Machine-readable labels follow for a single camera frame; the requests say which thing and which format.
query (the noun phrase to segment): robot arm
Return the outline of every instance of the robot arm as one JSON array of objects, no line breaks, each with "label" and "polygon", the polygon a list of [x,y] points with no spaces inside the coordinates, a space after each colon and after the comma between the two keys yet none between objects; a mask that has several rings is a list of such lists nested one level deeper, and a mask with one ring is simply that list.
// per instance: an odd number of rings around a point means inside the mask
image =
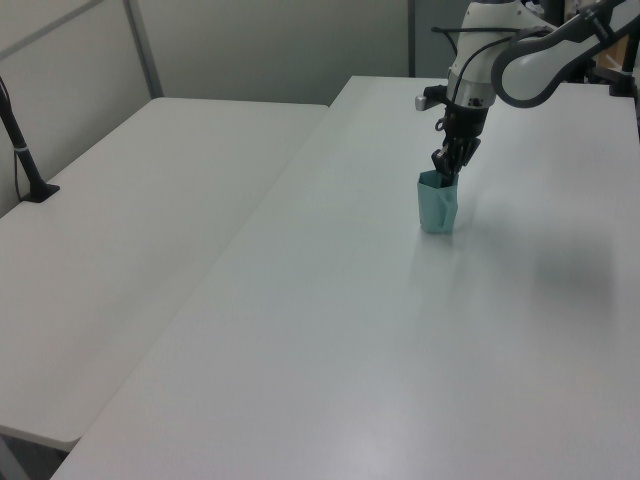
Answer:
[{"label": "robot arm", "polygon": [[515,107],[538,106],[582,62],[639,28],[640,0],[602,0],[560,28],[520,0],[471,2],[462,28],[454,30],[460,37],[448,85],[427,88],[416,101],[421,110],[446,105],[436,126],[445,141],[431,157],[442,186],[456,182],[478,149],[496,95]]}]

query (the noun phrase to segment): gray metal frame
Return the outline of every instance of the gray metal frame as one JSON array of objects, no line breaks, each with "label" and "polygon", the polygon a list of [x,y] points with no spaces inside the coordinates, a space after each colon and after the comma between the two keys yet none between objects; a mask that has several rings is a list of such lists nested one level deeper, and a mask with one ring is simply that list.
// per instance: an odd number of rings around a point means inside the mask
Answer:
[{"label": "gray metal frame", "polygon": [[16,53],[18,50],[20,50],[21,48],[26,47],[30,43],[35,42],[39,38],[44,37],[47,33],[51,32],[52,30],[55,30],[60,25],[64,25],[69,20],[74,19],[75,17],[77,17],[81,13],[86,12],[87,10],[95,7],[100,2],[102,2],[102,0],[89,0],[87,3],[85,3],[84,5],[76,8],[72,12],[67,13],[66,15],[60,17],[58,20],[55,20],[54,22],[51,22],[46,27],[43,27],[40,30],[37,30],[36,32],[34,32],[32,34],[27,35],[22,40],[14,43],[10,47],[8,47],[5,50],[1,51],[0,52],[0,61],[4,60],[9,55],[12,55],[12,54]]},{"label": "gray metal frame", "polygon": [[138,52],[138,58],[142,65],[144,78],[147,81],[149,95],[151,95],[151,98],[164,97],[158,68],[156,67],[156,62],[153,59],[153,52],[151,51],[149,37],[147,36],[147,32],[144,28],[140,5],[138,5],[138,2],[135,0],[123,0],[123,2],[124,9],[127,12],[129,26],[131,27],[131,33],[133,34],[133,41]]}]

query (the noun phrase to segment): black microphone stand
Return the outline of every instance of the black microphone stand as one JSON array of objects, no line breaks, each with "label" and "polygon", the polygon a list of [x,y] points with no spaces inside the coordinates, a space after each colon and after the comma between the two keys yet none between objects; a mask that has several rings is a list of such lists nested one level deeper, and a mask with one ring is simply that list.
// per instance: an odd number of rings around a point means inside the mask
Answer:
[{"label": "black microphone stand", "polygon": [[7,129],[11,143],[13,143],[14,154],[20,159],[22,168],[29,179],[30,192],[20,200],[33,203],[44,202],[60,190],[60,187],[47,184],[40,176],[40,172],[38,172],[31,152],[29,152],[27,142],[24,140],[16,117],[11,109],[11,99],[2,81],[2,77],[0,77],[0,117],[2,118],[4,127]]}]

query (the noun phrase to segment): white table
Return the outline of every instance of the white table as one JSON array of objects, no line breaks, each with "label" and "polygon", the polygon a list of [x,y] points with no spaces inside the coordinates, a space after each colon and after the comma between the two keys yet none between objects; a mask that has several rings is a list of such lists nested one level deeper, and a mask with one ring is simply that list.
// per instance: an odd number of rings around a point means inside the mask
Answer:
[{"label": "white table", "polygon": [[327,111],[151,102],[0,220],[0,433],[69,450]]},{"label": "white table", "polygon": [[437,237],[427,83],[351,80],[56,480],[640,478],[632,102],[497,105]]}]

